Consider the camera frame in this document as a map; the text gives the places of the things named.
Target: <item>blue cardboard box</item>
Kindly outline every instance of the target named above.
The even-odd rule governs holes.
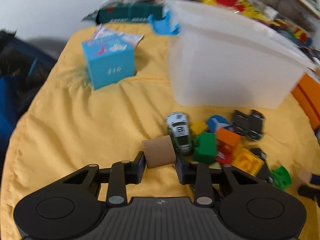
[[[94,89],[134,75],[134,48],[117,35],[82,42]]]

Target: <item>white plastic bin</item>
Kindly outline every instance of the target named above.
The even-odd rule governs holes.
[[[313,63],[271,28],[230,11],[166,0],[171,24],[168,72],[183,106],[277,108]]]

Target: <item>yellow bedsheet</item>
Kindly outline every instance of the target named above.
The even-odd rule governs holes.
[[[90,38],[94,28],[70,38],[11,137],[1,187],[2,240],[20,239],[12,214],[21,198],[89,163],[105,168],[133,160],[142,149],[141,141],[166,134],[164,119],[169,113],[183,111],[190,122],[213,114],[230,118],[231,107],[182,107],[174,101],[166,70],[166,37],[155,36],[144,24],[109,27],[145,35],[135,50],[136,76],[92,90],[80,42]],[[269,166],[282,164],[294,174],[301,165],[320,173],[320,147],[293,96],[276,110],[258,110],[266,116],[259,146],[267,153]],[[146,169],[142,183],[128,185],[127,193],[129,198],[192,196],[188,186],[179,184],[173,167]],[[105,196],[106,186],[99,198]],[[300,199],[308,209],[300,238],[319,239],[318,208],[312,200]]]

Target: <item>white toy race car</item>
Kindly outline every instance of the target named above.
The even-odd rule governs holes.
[[[190,152],[191,137],[187,115],[182,112],[175,112],[169,114],[165,120],[168,134],[175,150],[182,154],[188,154]]]

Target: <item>blue toy piece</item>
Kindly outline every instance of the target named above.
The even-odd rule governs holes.
[[[320,128],[316,131],[316,137],[318,139],[318,143],[320,144]]]
[[[148,17],[148,23],[151,25],[152,30],[158,35],[177,35],[179,34],[179,25],[175,25],[173,30],[170,26],[170,12],[167,11],[162,20],[154,20],[153,14],[150,14]]]
[[[312,43],[313,43],[313,40],[312,40],[312,38],[307,38],[307,41],[306,41],[306,45],[309,47],[309,46],[311,46],[312,45]]]
[[[220,115],[211,116],[207,121],[207,125],[209,126],[209,131],[212,133],[216,133],[219,128],[229,130],[231,127],[229,122]]]
[[[312,174],[310,184],[320,186],[320,176]]]

